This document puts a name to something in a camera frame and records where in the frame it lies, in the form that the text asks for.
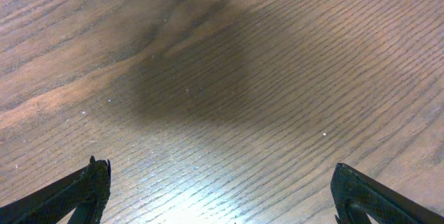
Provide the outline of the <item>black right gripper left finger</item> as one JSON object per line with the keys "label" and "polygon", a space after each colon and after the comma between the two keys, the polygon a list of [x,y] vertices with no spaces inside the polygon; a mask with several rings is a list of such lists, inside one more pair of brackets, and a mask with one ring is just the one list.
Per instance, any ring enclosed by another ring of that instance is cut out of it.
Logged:
{"label": "black right gripper left finger", "polygon": [[1,208],[2,223],[100,223],[110,197],[111,163],[96,160]]}

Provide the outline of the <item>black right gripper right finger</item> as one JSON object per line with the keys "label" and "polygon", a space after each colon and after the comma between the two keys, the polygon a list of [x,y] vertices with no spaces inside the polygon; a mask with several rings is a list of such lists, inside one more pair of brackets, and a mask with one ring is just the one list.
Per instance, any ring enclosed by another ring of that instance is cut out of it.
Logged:
{"label": "black right gripper right finger", "polygon": [[338,224],[440,224],[443,217],[344,163],[335,167],[330,189]]}

